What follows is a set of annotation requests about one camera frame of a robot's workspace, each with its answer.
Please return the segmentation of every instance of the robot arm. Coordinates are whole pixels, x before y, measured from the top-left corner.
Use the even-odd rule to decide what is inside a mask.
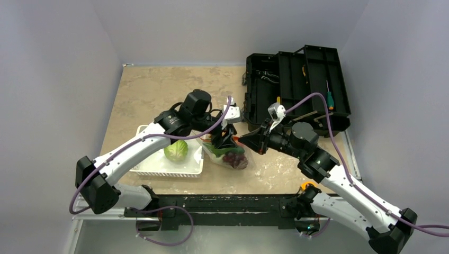
[[[137,136],[131,138],[113,151],[94,160],[83,157],[77,162],[75,186],[95,214],[101,214],[113,207],[133,207],[139,210],[147,208],[157,195],[149,186],[128,186],[118,184],[135,165],[145,158],[177,141],[176,137],[186,137],[192,130],[210,130],[211,142],[217,148],[236,147],[232,139],[236,130],[232,125],[241,121],[240,109],[232,97],[224,105],[223,119],[217,125],[218,117],[206,112],[211,106],[211,97],[202,90],[189,93],[184,102],[175,104],[168,111],[162,112]],[[97,170],[93,177],[88,175]]]
[[[352,181],[349,181],[338,160],[318,146],[318,135],[310,124],[295,123],[287,132],[281,125],[285,116],[284,107],[275,103],[268,111],[272,119],[265,120],[259,129],[240,137],[239,142],[261,155],[272,148],[298,158],[298,168],[305,176],[323,184],[347,201],[339,202],[309,186],[298,197],[299,203],[310,205],[317,214],[333,218],[355,230],[369,240],[376,252],[399,253],[411,236],[412,228],[391,214],[415,224],[416,213],[409,208],[400,210],[386,202],[352,176]],[[362,195],[355,185],[371,199]],[[373,200],[388,211],[381,210]]]

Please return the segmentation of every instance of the screwdriver handle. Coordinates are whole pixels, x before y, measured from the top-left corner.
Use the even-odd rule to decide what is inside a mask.
[[[332,98],[331,92],[327,92],[327,106],[328,106],[329,110],[334,109],[334,99]]]

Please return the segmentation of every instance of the table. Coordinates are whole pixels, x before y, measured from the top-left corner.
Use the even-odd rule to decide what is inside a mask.
[[[124,67],[101,155],[131,139],[138,126],[152,122],[160,112],[184,101],[194,89],[210,93],[214,108],[222,107],[228,95],[242,107],[246,92],[246,86],[241,84],[244,72],[244,66]],[[248,133],[246,123],[237,123],[235,127],[239,135]],[[347,133],[340,133],[335,139],[352,174],[358,176]],[[319,145],[338,158],[329,139],[320,138]],[[309,180],[297,168],[295,158],[274,150],[262,156],[252,152],[251,156],[255,163],[244,170],[221,167],[206,155],[199,178],[140,176],[129,172],[120,183],[145,184],[157,194],[286,194],[296,193],[301,183]],[[323,186],[319,188],[333,193]]]

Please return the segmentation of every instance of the white basket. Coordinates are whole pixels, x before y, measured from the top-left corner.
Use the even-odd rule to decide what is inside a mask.
[[[136,135],[147,126],[137,127]],[[204,151],[196,139],[186,140],[186,142],[188,152],[185,161],[170,161],[161,149],[137,164],[130,172],[143,176],[199,177],[203,171]]]

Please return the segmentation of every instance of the toolbox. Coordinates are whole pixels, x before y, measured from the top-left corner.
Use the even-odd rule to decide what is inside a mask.
[[[267,109],[271,104],[278,101],[288,109],[315,92],[325,98],[328,92],[332,96],[334,104],[329,114],[333,135],[351,124],[337,49],[305,45],[296,52],[252,54],[246,59],[243,85],[247,86],[243,116],[250,131],[270,118]],[[317,134],[328,137],[325,116],[324,105],[315,96],[287,114],[283,124],[288,127],[297,121],[308,122]]]

